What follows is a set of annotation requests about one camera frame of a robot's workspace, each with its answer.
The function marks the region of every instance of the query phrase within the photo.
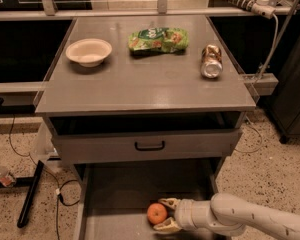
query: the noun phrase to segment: silver can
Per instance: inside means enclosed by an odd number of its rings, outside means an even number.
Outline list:
[[[207,78],[216,78],[222,73],[221,49],[213,44],[202,50],[201,74]]]

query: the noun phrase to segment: cable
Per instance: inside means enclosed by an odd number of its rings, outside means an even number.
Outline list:
[[[238,150],[238,149],[236,149],[236,148],[235,148],[234,150],[237,151],[237,152],[239,152],[239,153],[244,153],[244,154],[255,153],[255,152],[259,151],[259,150],[262,148],[263,137],[262,137],[261,133],[260,133],[256,128],[254,128],[254,127],[251,126],[251,121],[249,120],[248,117],[246,117],[246,120],[247,120],[247,121],[246,121],[246,125],[247,125],[250,129],[254,130],[254,131],[259,135],[259,138],[260,138],[260,144],[259,144],[259,146],[258,146],[256,149],[253,149],[253,150],[251,150],[251,151],[242,151],[242,150]]]
[[[30,152],[29,152],[28,155],[22,155],[19,152],[17,152],[16,149],[13,147],[12,140],[11,140],[11,134],[12,134],[12,130],[13,130],[13,127],[14,127],[14,122],[15,122],[15,115],[13,114],[13,120],[12,120],[11,128],[10,128],[10,131],[9,131],[9,143],[10,143],[10,146],[11,146],[12,150],[18,156],[29,157],[31,159],[31,161],[34,163],[34,165],[37,166],[37,163],[32,158]],[[54,180],[56,181],[57,186],[58,186],[57,189],[60,189],[60,183],[59,183],[57,177],[55,175],[53,175],[51,172],[49,172],[48,170],[46,170],[45,168],[43,168],[43,171],[47,174],[50,174],[50,176],[52,176],[54,178]],[[58,201],[59,201],[59,196],[57,196],[57,204],[56,204],[56,234],[57,234],[57,239],[59,240],[60,239],[60,234],[59,234],[59,225],[58,225],[58,213],[59,213],[59,202]]]
[[[268,54],[268,57],[265,61],[265,63],[262,65],[262,68],[260,69],[260,72],[257,73],[257,76],[255,77],[255,81],[252,83],[252,85],[254,86],[263,76],[263,73],[266,71],[266,68],[269,65],[269,62],[272,58],[272,55],[274,53],[274,51],[276,50],[277,47],[277,37],[278,37],[278,28],[279,28],[279,20],[277,15],[273,14],[273,18],[275,19],[276,25],[275,25],[275,30],[274,30],[274,36],[273,36],[273,41],[272,41],[272,46],[270,49],[270,52]]]
[[[11,146],[12,150],[13,150],[18,156],[21,156],[21,157],[29,157],[29,156],[30,156],[30,153],[29,153],[29,155],[22,155],[22,154],[20,154],[19,152],[17,152],[17,151],[15,150],[15,148],[13,147],[13,145],[12,145],[11,134],[12,134],[12,130],[13,130],[13,127],[14,127],[14,121],[15,121],[15,119],[16,119],[16,117],[15,117],[15,115],[13,114],[13,120],[12,120],[12,124],[11,124],[10,131],[9,131],[9,143],[10,143],[10,146]]]
[[[72,203],[72,204],[67,204],[67,203],[64,202],[64,198],[63,198],[63,196],[62,196],[62,194],[61,194],[61,190],[62,190],[62,188],[63,188],[65,185],[67,185],[67,184],[70,183],[70,182],[78,182],[78,181],[77,181],[77,180],[68,180],[68,181],[64,182],[64,183],[61,185],[61,187],[59,188],[59,193],[58,193],[60,203],[63,204],[64,206],[68,206],[68,207],[74,206],[74,205],[76,205],[77,203],[79,203],[79,201],[80,201],[80,199],[79,199],[79,200],[75,201],[75,202]]]

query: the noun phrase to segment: speckled floor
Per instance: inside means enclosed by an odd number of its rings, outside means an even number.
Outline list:
[[[283,145],[279,133],[267,118],[264,110],[248,114],[253,130],[243,125],[243,136],[228,157],[217,178],[220,192],[228,192],[250,202],[300,214],[300,138]],[[14,121],[11,144],[9,132],[13,117],[0,117],[0,164],[7,166],[16,177],[33,175],[35,165],[30,159],[41,118],[17,115]],[[74,179],[68,169],[51,167],[59,184]],[[56,233],[56,180],[43,172],[26,227],[19,229],[17,220],[27,188],[0,189],[0,240],[52,240]],[[62,189],[67,203],[78,200],[80,188],[71,182]],[[60,239],[72,239],[77,205],[59,204],[58,227]],[[258,230],[247,228],[233,239],[273,239]]]

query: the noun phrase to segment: bowl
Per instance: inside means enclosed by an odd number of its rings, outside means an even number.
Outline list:
[[[84,67],[96,67],[110,55],[112,46],[101,39],[82,39],[68,46],[66,56],[69,60]]]

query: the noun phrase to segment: green snack bag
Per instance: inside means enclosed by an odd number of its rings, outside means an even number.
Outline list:
[[[134,32],[129,36],[128,46],[132,53],[174,53],[188,47],[186,30],[181,28],[150,28]]]

